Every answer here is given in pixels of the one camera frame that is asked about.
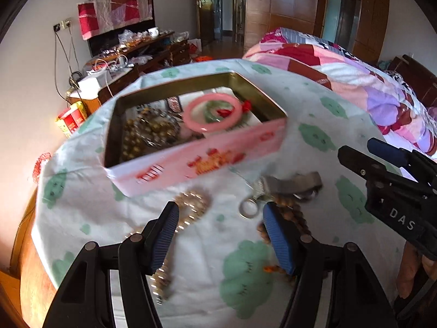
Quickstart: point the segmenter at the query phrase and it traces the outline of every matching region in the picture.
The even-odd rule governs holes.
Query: tablecloth
[[[265,91],[287,113],[280,151],[194,180],[128,198],[102,167],[108,121],[116,99],[138,89],[196,75],[235,71]],[[119,243],[157,218],[168,201],[197,187],[211,196],[204,216],[174,238],[169,299],[158,306],[163,327],[275,327],[292,285],[263,271],[275,262],[259,237],[261,221],[239,215],[250,194],[247,182],[263,174],[287,178],[318,171],[323,189],[302,206],[313,236],[322,243],[357,243],[389,299],[405,241],[364,209],[363,179],[342,167],[337,150],[349,145],[369,154],[367,140],[383,140],[369,115],[322,85],[292,72],[240,59],[208,61],[140,77],[106,102],[45,165],[39,183],[32,238],[55,287],[83,245]],[[399,169],[389,166],[392,172]],[[125,327],[117,272],[111,273],[114,314]],[[324,297],[321,305],[329,304]]]

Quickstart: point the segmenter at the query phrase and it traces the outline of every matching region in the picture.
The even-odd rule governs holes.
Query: headboard
[[[388,70],[401,74],[426,108],[437,106],[437,77],[422,64],[408,55],[403,55],[401,58],[396,57]]]

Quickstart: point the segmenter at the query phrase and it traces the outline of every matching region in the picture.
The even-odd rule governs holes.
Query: human hand
[[[396,280],[398,293],[401,298],[407,298],[410,295],[414,285],[414,276],[416,276],[420,265],[423,265],[430,278],[433,280],[437,279],[437,262],[428,259],[425,255],[420,255],[412,244],[406,242]]]

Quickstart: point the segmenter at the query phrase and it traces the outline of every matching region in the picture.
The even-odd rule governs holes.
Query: pink blanket
[[[384,135],[394,132],[437,158],[437,122],[414,94],[392,77],[356,58],[318,46],[320,43],[263,40],[243,59],[295,72],[324,85],[368,112]]]

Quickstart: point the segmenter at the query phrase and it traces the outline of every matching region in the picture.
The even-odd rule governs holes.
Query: electrical socket
[[[60,30],[64,30],[65,28],[68,28],[69,26],[71,26],[71,18],[67,18],[61,21],[60,23],[54,25],[53,30],[55,32],[59,32]]]

